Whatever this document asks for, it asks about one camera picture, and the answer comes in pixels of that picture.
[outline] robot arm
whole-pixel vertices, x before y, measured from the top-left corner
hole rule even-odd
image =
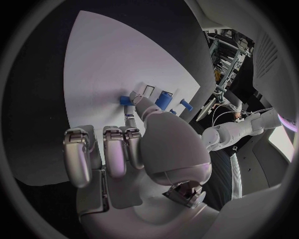
[[[272,109],[262,115],[251,114],[241,122],[227,122],[207,128],[201,138],[210,152],[234,145],[247,135],[255,136],[263,133],[265,129],[276,128],[280,125],[278,114]]]

